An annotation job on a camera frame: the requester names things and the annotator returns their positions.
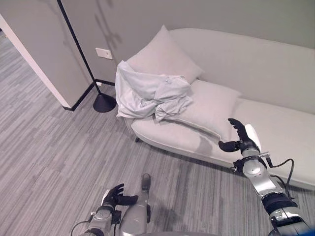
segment pillow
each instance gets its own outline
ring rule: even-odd
[[[203,70],[176,44],[165,26],[139,53],[127,60],[136,72],[182,75],[192,83]]]
[[[240,92],[231,88],[195,80],[191,84],[193,103],[181,114],[167,119],[179,121],[229,140],[231,117]]]

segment black baseboard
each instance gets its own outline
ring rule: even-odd
[[[88,93],[91,91],[91,89],[93,89],[94,87],[94,83],[91,83],[90,86],[87,88],[87,90],[85,90],[85,92],[82,94],[82,96],[79,98],[79,100],[70,108],[70,107],[64,107],[63,108],[65,110],[68,110],[68,111],[74,111],[78,106],[79,104],[83,101],[83,99],[88,95]]]
[[[115,86],[115,83],[113,83],[113,82],[109,82],[109,81],[105,81],[105,80],[98,80],[98,79],[95,79],[95,81],[106,84],[106,85]]]

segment lamp base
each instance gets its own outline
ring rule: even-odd
[[[106,95],[104,93],[99,93],[93,103],[94,110],[97,112],[109,112],[116,107],[115,98]]]

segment electrical outlet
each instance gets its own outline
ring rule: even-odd
[[[112,52],[110,50],[102,49],[102,48],[95,48],[96,54],[100,58],[107,58],[107,59],[113,59]]]

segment floor lamp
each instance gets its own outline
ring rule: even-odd
[[[61,10],[62,14],[63,14],[65,22],[68,25],[68,28],[69,28],[69,30],[71,32],[73,40],[74,40],[75,44],[77,45],[77,48],[78,48],[78,50],[80,52],[80,55],[81,55],[81,57],[82,57],[82,59],[84,61],[84,64],[85,64],[85,66],[87,67],[87,69],[89,71],[89,74],[90,74],[90,76],[91,76],[91,78],[93,80],[94,86],[95,86],[95,88],[96,88],[96,90],[98,92],[98,95],[97,95],[97,97],[96,97],[96,99],[95,99],[95,101],[93,103],[94,110],[96,110],[97,112],[109,112],[109,111],[111,111],[112,109],[115,108],[115,106],[117,104],[116,100],[113,97],[111,97],[109,95],[106,95],[106,94],[102,93],[99,90],[99,87],[97,86],[96,80],[95,80],[95,78],[94,78],[94,76],[92,74],[92,71],[91,71],[91,69],[89,67],[89,64],[88,64],[87,60],[85,59],[85,56],[84,56],[84,54],[82,52],[80,44],[79,44],[79,42],[77,40],[77,37],[75,36],[73,28],[72,28],[72,26],[70,24],[69,18],[67,16],[66,12],[65,12],[65,9],[63,7],[63,3],[61,2],[61,0],[57,0],[57,3],[59,5],[59,7],[60,7],[60,10]]]

